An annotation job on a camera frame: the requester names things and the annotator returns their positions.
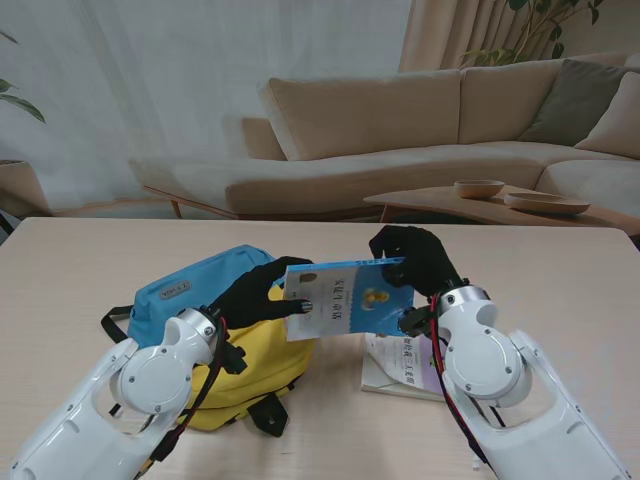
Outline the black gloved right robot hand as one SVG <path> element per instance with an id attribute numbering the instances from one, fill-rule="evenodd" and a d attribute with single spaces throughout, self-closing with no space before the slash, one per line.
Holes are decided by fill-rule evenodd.
<path id="1" fill-rule="evenodd" d="M 369 248 L 375 259 L 402 258 L 383 270 L 383 278 L 394 287 L 410 286 L 431 297 L 465 285 L 440 239 L 425 229 L 386 225 L 369 241 Z"/>

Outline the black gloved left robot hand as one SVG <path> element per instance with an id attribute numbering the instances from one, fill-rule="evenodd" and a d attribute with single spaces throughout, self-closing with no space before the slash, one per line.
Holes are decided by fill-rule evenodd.
<path id="1" fill-rule="evenodd" d="M 270 263 L 254 267 L 241 275 L 220 295 L 207 311 L 224 318 L 229 330 L 250 327 L 267 320 L 308 313 L 308 300 L 270 300 L 269 291 L 283 277 L 289 266 L 312 264 L 311 260 L 284 256 Z"/>

